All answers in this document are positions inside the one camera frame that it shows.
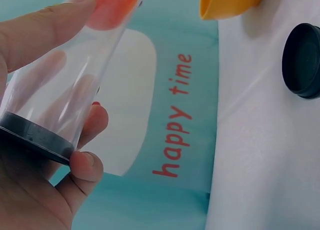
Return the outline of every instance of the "white plastic surface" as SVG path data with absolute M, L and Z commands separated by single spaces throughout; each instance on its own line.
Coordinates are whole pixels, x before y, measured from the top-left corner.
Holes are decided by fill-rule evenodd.
M 290 31 L 320 0 L 263 0 L 219 22 L 218 129 L 207 230 L 320 229 L 320 99 L 284 85 Z

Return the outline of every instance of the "light blue background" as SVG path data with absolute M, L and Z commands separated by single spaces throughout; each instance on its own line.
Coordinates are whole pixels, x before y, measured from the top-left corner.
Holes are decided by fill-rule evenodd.
M 0 20 L 17 17 L 61 1 L 63 0 L 0 0 Z M 152 26 L 151 31 L 163 34 L 163 38 L 168 37 L 170 41 L 175 40 L 170 34 L 180 33 L 184 37 L 176 39 L 177 41 L 191 43 L 185 54 L 188 54 L 188 51 L 192 51 L 192 54 L 204 53 L 206 61 L 199 62 L 196 70 L 204 71 L 203 76 L 206 77 L 198 79 L 198 84 L 202 84 L 199 87 L 208 86 L 204 88 L 204 93 L 207 93 L 205 96 L 211 104 L 205 107 L 204 111 L 207 116 L 212 112 L 209 120 L 215 121 L 217 106 L 213 106 L 212 103 L 217 101 L 217 94 L 214 94 L 213 89 L 218 89 L 217 23 L 203 22 L 199 19 L 198 3 L 199 0 L 145 0 L 129 27 L 140 30 Z M 168 51 L 175 52 L 177 49 L 172 47 Z M 212 147 L 212 156 L 215 128 L 215 125 L 208 125 L 207 135 L 204 136 L 205 144 Z M 67 172 L 68 168 L 62 167 L 52 179 L 52 183 L 57 183 Z M 209 179 L 212 167 L 206 172 L 208 175 L 204 177 Z M 103 181 L 77 214 L 73 229 L 203 230 L 208 202 L 209 194 L 203 191 L 172 188 L 105 174 Z
M 179 21 L 175 24 L 178 26 L 175 29 L 158 25 L 130 26 L 152 40 L 157 71 L 147 133 L 137 159 L 125 176 L 209 193 L 217 130 L 218 39 L 217 35 L 209 33 L 184 32 L 179 29 Z M 187 69 L 191 72 L 190 79 L 175 76 L 177 64 L 183 64 L 178 60 L 179 54 L 192 56 L 191 68 Z M 188 86 L 176 85 L 189 94 L 173 95 L 169 88 L 175 84 L 169 78 L 187 81 Z M 169 119 L 176 113 L 171 106 L 191 115 L 192 120 L 185 117 Z M 166 130 L 169 122 L 180 123 L 190 134 Z M 167 134 L 180 135 L 190 146 L 165 143 Z M 181 158 L 167 159 L 165 147 L 181 148 Z M 169 169 L 178 177 L 152 174 L 153 170 L 161 171 L 163 164 L 179 164 L 179 169 Z

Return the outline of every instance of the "teal fabric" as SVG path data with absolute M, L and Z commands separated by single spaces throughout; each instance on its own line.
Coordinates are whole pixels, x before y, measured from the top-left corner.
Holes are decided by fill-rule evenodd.
M 0 0 L 0 21 L 36 11 L 39 8 L 60 3 L 63 0 Z M 193 96 L 180 100 L 196 117 L 199 129 L 188 139 L 191 153 L 182 159 L 179 181 L 153 181 L 144 175 L 139 166 L 146 156 L 138 157 L 129 172 L 123 177 L 104 174 L 102 182 L 88 198 L 75 217 L 75 230 L 204 230 L 207 218 L 214 151 L 216 143 L 218 105 L 218 24 L 201 21 L 199 0 L 144 0 L 128 28 L 146 34 L 157 51 L 157 74 L 154 101 L 149 118 L 148 131 L 142 150 L 149 150 L 160 143 L 154 138 L 161 132 L 154 128 L 162 106 L 169 96 L 160 97 L 167 89 L 172 56 L 181 51 L 195 59 L 191 88 Z M 143 172 L 153 167 L 146 165 Z M 62 167 L 52 179 L 56 184 L 66 173 Z

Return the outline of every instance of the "black cap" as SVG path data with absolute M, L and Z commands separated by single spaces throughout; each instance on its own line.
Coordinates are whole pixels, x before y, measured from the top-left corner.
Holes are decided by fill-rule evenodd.
M 52 131 L 33 123 L 12 112 L 4 112 L 0 120 L 0 139 L 16 143 L 23 148 L 38 153 L 63 165 L 69 165 L 69 159 L 75 150 L 72 143 Z
M 320 97 L 320 28 L 297 25 L 286 40 L 282 76 L 291 92 L 304 99 Z

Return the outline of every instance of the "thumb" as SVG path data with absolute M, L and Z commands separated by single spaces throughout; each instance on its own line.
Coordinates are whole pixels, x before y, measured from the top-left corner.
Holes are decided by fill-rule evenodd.
M 76 151 L 70 158 L 71 172 L 55 188 L 68 203 L 75 216 L 80 206 L 102 179 L 104 166 L 101 160 L 90 152 Z
M 19 69 L 74 37 L 96 6 L 95 0 L 69 0 L 0 22 L 0 60 Z

